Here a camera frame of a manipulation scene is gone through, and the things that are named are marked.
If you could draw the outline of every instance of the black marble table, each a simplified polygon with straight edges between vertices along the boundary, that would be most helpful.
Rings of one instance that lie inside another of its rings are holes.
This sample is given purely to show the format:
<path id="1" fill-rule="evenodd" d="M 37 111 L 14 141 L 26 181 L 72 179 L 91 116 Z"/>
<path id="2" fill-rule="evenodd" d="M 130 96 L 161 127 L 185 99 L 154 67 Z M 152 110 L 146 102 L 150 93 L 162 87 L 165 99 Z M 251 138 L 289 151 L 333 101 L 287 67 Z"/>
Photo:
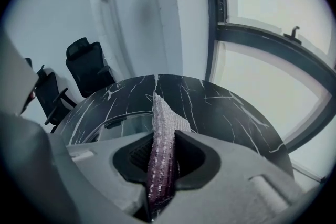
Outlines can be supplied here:
<path id="1" fill-rule="evenodd" d="M 55 133 L 68 145 L 80 144 L 105 120 L 151 112 L 154 90 L 194 132 L 249 147 L 293 176 L 283 141 L 257 109 L 220 86 L 190 77 L 151 75 L 115 83 L 78 104 Z"/>

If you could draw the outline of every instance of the chair headrest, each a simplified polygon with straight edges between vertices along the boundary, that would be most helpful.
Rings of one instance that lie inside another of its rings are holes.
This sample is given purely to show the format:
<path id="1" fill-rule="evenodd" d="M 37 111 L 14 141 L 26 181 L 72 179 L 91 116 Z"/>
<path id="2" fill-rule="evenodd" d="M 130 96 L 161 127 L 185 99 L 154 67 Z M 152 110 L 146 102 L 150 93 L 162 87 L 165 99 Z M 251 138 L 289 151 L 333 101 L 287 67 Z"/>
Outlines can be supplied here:
<path id="1" fill-rule="evenodd" d="M 78 39 L 67 48 L 67 59 L 73 61 L 81 55 L 92 50 L 92 45 L 86 37 Z"/>

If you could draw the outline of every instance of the dark gray window frame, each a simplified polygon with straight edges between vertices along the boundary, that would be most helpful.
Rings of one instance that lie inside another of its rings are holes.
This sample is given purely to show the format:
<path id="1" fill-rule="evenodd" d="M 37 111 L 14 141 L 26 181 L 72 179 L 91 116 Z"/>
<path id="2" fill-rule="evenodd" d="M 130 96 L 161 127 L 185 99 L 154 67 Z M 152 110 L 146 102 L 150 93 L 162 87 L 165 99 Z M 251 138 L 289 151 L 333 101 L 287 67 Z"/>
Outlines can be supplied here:
<path id="1" fill-rule="evenodd" d="M 209 40 L 205 80 L 210 80 L 215 43 L 226 41 L 260 49 L 292 63 L 316 79 L 331 94 L 331 99 L 317 118 L 286 144 L 288 152 L 293 152 L 314 138 L 335 117 L 336 73 L 309 50 L 286 37 L 256 27 L 226 23 L 226 3 L 226 0 L 208 0 Z"/>

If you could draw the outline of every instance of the table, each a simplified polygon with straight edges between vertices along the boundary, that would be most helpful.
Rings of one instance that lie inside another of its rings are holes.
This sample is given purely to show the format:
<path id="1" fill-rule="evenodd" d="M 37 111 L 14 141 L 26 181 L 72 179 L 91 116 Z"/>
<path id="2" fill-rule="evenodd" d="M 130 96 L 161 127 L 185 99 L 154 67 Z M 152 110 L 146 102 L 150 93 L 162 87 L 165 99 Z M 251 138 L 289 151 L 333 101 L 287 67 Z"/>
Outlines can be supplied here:
<path id="1" fill-rule="evenodd" d="M 152 112 L 154 90 L 194 132 L 249 147 L 293 176 L 283 141 L 257 109 L 220 86 L 190 77 L 163 74 L 114 83 L 79 103 L 55 133 L 67 145 L 80 144 L 110 118 Z"/>

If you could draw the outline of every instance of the chair backrest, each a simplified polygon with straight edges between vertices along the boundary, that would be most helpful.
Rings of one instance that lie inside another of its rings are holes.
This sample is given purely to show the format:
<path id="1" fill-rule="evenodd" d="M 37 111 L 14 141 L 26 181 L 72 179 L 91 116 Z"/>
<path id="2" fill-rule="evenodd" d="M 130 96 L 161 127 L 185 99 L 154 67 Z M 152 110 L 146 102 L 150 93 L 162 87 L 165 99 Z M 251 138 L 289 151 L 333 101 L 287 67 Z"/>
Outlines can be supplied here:
<path id="1" fill-rule="evenodd" d="M 109 72 L 98 75 L 104 67 L 103 52 L 99 42 L 89 44 L 81 38 L 67 49 L 66 65 L 83 97 L 114 83 Z"/>
<path id="2" fill-rule="evenodd" d="M 51 124 L 58 125 L 70 110 L 63 105 L 61 100 L 58 100 L 56 104 L 53 103 L 54 99 L 59 94 L 55 73 L 52 72 L 49 75 L 46 75 L 43 69 L 41 69 L 38 74 L 41 79 L 39 79 L 36 84 L 36 97 L 40 102 L 46 117 L 49 117 L 52 110 L 58 106 L 57 113 L 55 113 L 50 120 Z"/>

